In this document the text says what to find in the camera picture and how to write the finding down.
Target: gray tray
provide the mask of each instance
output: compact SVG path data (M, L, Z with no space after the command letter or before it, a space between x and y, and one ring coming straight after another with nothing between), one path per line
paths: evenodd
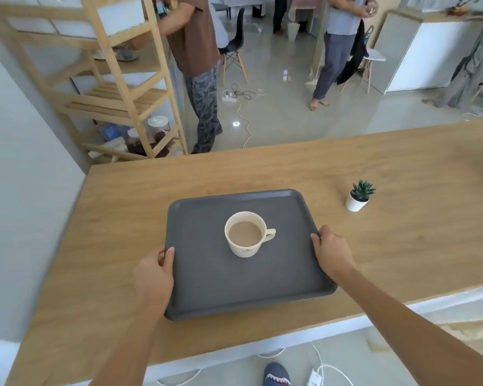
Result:
M249 258L235 256L224 235L239 211L260 215L274 239ZM168 208L166 248L175 247L172 321L329 295L337 285L322 272L309 235L318 233L293 189L178 200Z

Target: black jacket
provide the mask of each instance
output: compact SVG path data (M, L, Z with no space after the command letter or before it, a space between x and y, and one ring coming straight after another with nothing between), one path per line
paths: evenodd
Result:
M347 62L347 64L345 64L342 72L337 77L336 83L338 85L345 83L349 78L351 78L354 73L356 73L358 69L360 69L360 64L363 61L363 57L368 56L364 39L365 24L363 23L363 20L361 20L358 27L358 32L356 33L356 38L354 39L354 44L352 45L352 58Z

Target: tray rim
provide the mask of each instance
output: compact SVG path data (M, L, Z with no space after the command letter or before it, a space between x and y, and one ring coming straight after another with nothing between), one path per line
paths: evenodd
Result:
M171 209L175 208L180 202L182 201L193 201L197 199L211 199L211 198L217 198L219 196L234 196L234 195L247 195L247 194L266 194L266 193L275 193L275 192L290 192L291 194L296 194L299 198L299 201L305 206L305 210L307 213L306 218L309 218L311 222L313 222L313 226L315 227L316 234L318 233L318 229L316 227L315 221L313 220L313 217L311 216L311 213L309 211L309 207L304 200L304 197L300 192L298 192L296 189L293 188L283 188L283 189L272 189L272 190L263 190L263 191L249 191L249 192L235 192L233 194L220 194L220 195L207 195L207 196L197 196L195 198L186 198L186 199L179 199L170 204L168 206L168 211L167 211L167 216L166 216L166 222L167 222L167 232L168 232L168 217ZM211 313L211 308L207 308L204 310L189 310L189 311L176 311L174 306L172 305L172 298L174 295L174 290L172 289L172 294L170 295L170 300L168 301L168 305L166 307L166 310L164 312L164 317L168 319L169 321L180 321L180 320L185 320L188 318L198 318L198 317L207 317L207 316L215 316L217 314L223 314L227 312L236 312L236 311L243 311L243 310L248 310L248 309L256 309L256 308L262 308L262 307L267 307L267 306L273 306L273 305L278 305L286 302L295 302L297 300L307 300L307 299L313 299L313 298L319 298L322 296L327 296L333 294L337 288L338 285L335 283L333 279L331 279L328 274L325 274L327 279L329 279L332 283L330 289L326 292L319 292L319 293L309 293L309 294L300 294L300 295L294 295L294 296L289 296L287 297L288 300L284 301L282 298L273 298L273 299L260 299L252 302L243 302L241 304L232 304L232 305L226 305L226 306L221 306L217 307L215 309L220 309L220 311L216 311L215 313Z

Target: white mug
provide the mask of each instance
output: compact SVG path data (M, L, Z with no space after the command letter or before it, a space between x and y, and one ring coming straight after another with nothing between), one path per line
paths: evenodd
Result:
M231 230L231 227L238 222L251 222L255 224L261 231L261 240L253 246L238 246L232 242L229 239L229 230ZM267 229L265 221L258 214L251 213L250 211L241 211L240 213L232 215L231 218L227 220L224 227L224 234L231 250L236 256L251 257L256 254L263 242L274 238L276 235L276 229Z

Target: man in brown shirt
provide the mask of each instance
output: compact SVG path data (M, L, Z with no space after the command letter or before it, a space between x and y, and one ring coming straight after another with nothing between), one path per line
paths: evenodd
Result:
M159 32L168 39L175 61L184 75L186 90L199 118L197 143L193 153L207 153L215 136L222 132L217 117L216 73L220 53L207 0L163 0L168 16L159 24Z

